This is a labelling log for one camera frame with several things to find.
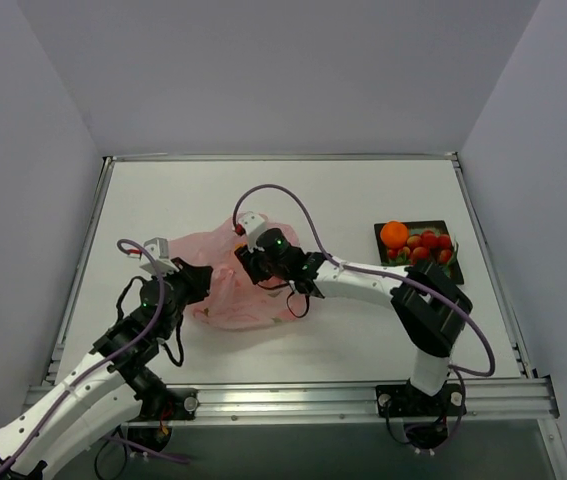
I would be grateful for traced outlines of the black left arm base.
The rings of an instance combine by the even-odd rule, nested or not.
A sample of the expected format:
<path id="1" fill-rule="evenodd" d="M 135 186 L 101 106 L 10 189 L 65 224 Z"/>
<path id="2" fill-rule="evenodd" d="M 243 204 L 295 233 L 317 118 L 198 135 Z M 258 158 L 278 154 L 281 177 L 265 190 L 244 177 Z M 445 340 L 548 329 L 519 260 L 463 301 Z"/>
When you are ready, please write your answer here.
<path id="1" fill-rule="evenodd" d="M 158 394 L 152 404 L 152 418 L 159 421 L 195 418 L 199 407 L 198 390 L 190 387 L 168 388 Z"/>

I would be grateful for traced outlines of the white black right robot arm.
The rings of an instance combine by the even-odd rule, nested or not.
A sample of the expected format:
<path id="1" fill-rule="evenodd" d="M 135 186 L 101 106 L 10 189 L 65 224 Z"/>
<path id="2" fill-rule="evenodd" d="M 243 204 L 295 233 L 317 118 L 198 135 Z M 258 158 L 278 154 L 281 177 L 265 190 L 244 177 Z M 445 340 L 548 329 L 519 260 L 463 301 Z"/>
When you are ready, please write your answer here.
<path id="1" fill-rule="evenodd" d="M 234 227 L 247 243 L 235 256 L 253 284 L 278 280 L 305 299 L 343 298 L 392 308 L 416 348 L 409 383 L 433 397 L 448 377 L 448 364 L 470 299 L 437 265 L 420 260 L 400 274 L 394 267 L 336 266 L 320 252 L 292 245 L 276 227 Z"/>

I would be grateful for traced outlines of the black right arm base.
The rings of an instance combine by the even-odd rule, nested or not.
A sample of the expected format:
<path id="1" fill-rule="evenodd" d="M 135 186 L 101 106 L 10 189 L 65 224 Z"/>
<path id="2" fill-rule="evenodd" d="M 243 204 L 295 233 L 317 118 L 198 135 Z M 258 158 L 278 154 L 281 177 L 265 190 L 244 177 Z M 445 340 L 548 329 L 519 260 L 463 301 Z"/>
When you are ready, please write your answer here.
<path id="1" fill-rule="evenodd" d="M 465 415 L 467 408 L 459 384 L 446 382 L 442 389 L 429 396 L 409 381 L 375 386 L 380 416 L 395 418 L 438 418 Z"/>

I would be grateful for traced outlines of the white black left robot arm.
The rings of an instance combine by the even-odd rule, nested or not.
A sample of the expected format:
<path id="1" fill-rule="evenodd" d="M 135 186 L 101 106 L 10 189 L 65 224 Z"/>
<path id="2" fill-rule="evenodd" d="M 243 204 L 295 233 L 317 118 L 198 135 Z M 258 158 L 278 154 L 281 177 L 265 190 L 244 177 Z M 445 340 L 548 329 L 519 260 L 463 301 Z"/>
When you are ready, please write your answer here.
<path id="1" fill-rule="evenodd" d="M 139 305 L 119 312 L 80 363 L 25 413 L 0 428 L 0 479 L 50 479 L 128 421 L 191 420 L 197 393 L 170 390 L 148 364 L 180 335 L 184 310 L 210 293 L 213 269 L 180 258 L 142 280 Z"/>

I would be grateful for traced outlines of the pink plastic bag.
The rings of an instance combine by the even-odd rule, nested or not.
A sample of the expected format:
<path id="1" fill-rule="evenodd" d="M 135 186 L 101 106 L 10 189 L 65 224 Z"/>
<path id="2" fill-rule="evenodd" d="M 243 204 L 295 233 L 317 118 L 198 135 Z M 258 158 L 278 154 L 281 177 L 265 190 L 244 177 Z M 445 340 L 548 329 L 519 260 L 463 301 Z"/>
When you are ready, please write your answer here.
<path id="1" fill-rule="evenodd" d="M 234 255 L 244 239 L 231 219 L 212 231 L 193 233 L 168 242 L 169 253 L 191 265 L 212 266 L 209 296 L 187 308 L 189 318 L 227 331 L 246 331 L 293 322 L 307 310 L 306 300 L 292 294 L 280 280 L 254 285 Z"/>

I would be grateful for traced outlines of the orange fake fruit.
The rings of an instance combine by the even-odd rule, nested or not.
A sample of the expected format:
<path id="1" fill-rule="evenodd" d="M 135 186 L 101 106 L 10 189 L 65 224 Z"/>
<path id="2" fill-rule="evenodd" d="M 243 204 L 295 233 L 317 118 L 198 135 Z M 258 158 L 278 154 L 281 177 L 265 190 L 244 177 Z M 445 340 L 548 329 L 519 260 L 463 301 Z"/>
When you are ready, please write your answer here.
<path id="1" fill-rule="evenodd" d="M 400 249 L 404 247 L 409 238 L 408 227 L 398 221 L 390 221 L 384 224 L 379 233 L 379 239 L 388 249 Z"/>

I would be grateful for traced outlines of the red fake berry cluster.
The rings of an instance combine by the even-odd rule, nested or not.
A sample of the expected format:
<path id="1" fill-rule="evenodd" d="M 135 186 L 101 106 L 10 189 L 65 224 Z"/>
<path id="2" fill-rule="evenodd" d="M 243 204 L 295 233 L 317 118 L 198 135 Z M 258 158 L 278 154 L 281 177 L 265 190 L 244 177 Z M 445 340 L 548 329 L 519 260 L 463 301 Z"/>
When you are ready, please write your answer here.
<path id="1" fill-rule="evenodd" d="M 459 243 L 448 233 L 425 229 L 411 231 L 406 245 L 411 249 L 411 261 L 426 260 L 441 267 L 446 275 L 461 283 L 458 261 Z"/>

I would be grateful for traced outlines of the small cherry sprig with leaves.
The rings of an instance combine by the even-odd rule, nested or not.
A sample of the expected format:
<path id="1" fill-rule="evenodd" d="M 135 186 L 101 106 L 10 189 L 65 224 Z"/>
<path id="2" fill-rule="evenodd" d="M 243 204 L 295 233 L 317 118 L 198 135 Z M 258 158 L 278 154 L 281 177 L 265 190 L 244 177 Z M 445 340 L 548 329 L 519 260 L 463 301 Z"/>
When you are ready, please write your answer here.
<path id="1" fill-rule="evenodd" d="M 387 263 L 389 265 L 408 265 L 411 261 L 411 249 L 405 245 L 400 248 L 388 248 L 386 250 Z"/>

